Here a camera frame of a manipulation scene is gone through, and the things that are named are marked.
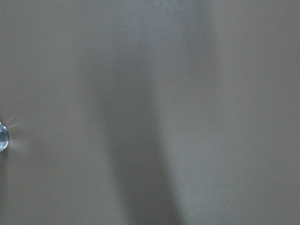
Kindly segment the glass sauce bottle metal spout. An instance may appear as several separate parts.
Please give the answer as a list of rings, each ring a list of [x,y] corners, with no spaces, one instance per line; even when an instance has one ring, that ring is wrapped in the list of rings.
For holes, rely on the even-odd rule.
[[[5,150],[9,144],[9,132],[3,123],[0,123],[0,151]]]

